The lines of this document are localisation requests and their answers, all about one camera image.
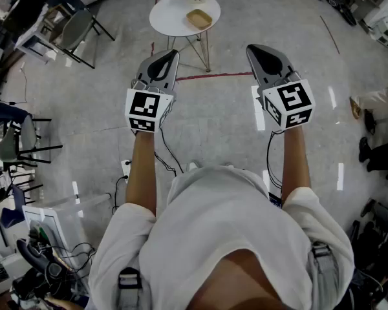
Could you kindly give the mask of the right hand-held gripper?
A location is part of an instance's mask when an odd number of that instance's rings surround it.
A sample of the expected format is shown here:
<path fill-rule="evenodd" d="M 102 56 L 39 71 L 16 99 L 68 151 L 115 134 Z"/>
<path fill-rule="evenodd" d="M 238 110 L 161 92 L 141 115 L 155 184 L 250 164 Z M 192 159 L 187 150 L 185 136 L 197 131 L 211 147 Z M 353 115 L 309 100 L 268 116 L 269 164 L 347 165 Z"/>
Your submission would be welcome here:
<path fill-rule="evenodd" d="M 307 79 L 302 79 L 280 51 L 264 45 L 248 45 L 246 55 L 259 86 L 262 109 L 281 130 L 302 126 L 311 121 L 316 103 Z"/>

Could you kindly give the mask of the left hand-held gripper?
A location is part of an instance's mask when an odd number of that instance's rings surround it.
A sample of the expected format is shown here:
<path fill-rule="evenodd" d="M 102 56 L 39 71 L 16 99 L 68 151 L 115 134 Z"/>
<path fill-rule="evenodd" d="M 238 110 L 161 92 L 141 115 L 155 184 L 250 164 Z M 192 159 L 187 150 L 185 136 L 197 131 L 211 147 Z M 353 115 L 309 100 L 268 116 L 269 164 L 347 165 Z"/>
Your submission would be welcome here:
<path fill-rule="evenodd" d="M 158 132 L 176 99 L 180 54 L 163 50 L 143 60 L 127 89 L 125 118 L 135 131 Z"/>

